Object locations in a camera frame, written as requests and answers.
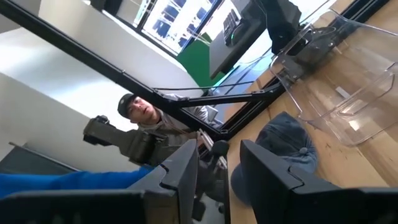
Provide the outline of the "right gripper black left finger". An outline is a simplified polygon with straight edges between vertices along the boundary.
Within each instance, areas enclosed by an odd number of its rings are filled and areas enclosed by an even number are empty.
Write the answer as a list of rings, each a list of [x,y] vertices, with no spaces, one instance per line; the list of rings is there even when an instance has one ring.
[[[130,172],[1,175],[1,223],[191,223],[197,142]]]

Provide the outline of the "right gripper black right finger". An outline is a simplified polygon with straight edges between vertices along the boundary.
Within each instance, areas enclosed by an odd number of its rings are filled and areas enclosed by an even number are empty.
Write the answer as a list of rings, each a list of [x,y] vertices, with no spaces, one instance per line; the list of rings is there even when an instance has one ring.
[[[340,188],[262,148],[240,143],[243,182],[258,223],[397,224],[397,188]]]

